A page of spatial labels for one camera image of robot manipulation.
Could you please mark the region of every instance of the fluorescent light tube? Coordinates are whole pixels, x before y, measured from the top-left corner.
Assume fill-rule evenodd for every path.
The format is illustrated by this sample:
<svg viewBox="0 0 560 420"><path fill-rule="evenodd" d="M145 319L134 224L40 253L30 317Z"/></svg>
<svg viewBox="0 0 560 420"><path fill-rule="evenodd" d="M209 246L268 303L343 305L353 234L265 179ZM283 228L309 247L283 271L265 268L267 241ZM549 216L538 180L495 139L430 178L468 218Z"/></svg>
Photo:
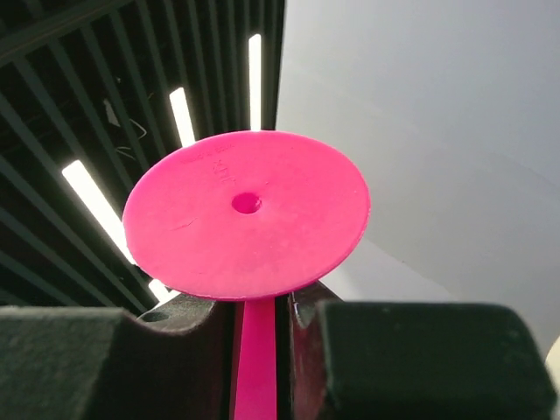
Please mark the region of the fluorescent light tube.
<svg viewBox="0 0 560 420"><path fill-rule="evenodd" d="M253 35L248 40L248 91L250 105L250 127L259 131L261 123L261 35Z"/></svg>

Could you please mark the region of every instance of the pink plastic stick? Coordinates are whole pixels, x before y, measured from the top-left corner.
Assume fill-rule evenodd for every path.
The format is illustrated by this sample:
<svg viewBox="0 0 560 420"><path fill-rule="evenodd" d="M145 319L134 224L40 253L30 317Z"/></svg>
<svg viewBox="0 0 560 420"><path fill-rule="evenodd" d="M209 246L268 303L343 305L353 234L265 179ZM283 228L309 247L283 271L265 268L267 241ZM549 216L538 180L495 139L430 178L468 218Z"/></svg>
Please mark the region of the pink plastic stick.
<svg viewBox="0 0 560 420"><path fill-rule="evenodd" d="M267 298L238 305L243 307L243 320L234 420L276 420L275 301Z"/></svg>

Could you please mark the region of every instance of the gray ceiling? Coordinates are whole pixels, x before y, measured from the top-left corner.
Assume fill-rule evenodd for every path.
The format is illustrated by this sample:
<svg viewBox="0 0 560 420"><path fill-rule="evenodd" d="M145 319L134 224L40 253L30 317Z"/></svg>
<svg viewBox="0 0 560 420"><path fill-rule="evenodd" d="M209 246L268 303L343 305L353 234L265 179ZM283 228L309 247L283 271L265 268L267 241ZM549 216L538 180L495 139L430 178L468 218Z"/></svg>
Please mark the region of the gray ceiling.
<svg viewBox="0 0 560 420"><path fill-rule="evenodd" d="M344 298L515 308L560 334L560 3L288 2L279 130L363 171L366 238Z"/></svg>

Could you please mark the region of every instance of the black slatted ceiling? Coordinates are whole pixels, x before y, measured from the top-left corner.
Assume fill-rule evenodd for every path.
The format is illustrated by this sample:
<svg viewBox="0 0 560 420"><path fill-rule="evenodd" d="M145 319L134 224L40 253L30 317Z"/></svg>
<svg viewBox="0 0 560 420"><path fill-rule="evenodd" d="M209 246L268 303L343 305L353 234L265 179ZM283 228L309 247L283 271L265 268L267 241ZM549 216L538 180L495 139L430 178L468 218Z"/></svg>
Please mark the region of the black slatted ceiling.
<svg viewBox="0 0 560 420"><path fill-rule="evenodd" d="M262 35L262 125L273 130L284 0L0 2L0 305L155 304L61 170L79 159L121 214L180 146L249 128L248 41ZM112 108L117 125L109 121Z"/></svg>

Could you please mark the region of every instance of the ceiling light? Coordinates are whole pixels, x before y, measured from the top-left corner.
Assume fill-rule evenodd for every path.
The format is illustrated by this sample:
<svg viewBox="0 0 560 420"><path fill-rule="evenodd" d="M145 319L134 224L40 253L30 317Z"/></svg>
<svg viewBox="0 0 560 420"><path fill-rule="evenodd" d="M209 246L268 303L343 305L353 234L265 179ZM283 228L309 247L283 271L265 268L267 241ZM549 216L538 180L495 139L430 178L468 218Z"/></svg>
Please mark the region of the ceiling light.
<svg viewBox="0 0 560 420"><path fill-rule="evenodd" d="M126 246L124 227L119 216L117 216L94 179L91 178L83 163L79 160L72 162L62 170L62 175L73 190L76 191L78 197L80 197L87 209L99 222L109 238L113 240L126 259L134 264L134 258L132 258Z"/></svg>
<svg viewBox="0 0 560 420"><path fill-rule="evenodd" d="M171 108L177 124L178 136L183 147L190 146L195 142L193 123L186 103L185 90L180 87L170 93Z"/></svg>
<svg viewBox="0 0 560 420"><path fill-rule="evenodd" d="M167 290L165 285L155 278L148 283L148 287L157 300L159 300L159 304L156 307L169 302L179 294L176 290Z"/></svg>
<svg viewBox="0 0 560 420"><path fill-rule="evenodd" d="M261 35L248 40L248 90L250 105L250 127L261 129Z"/></svg>

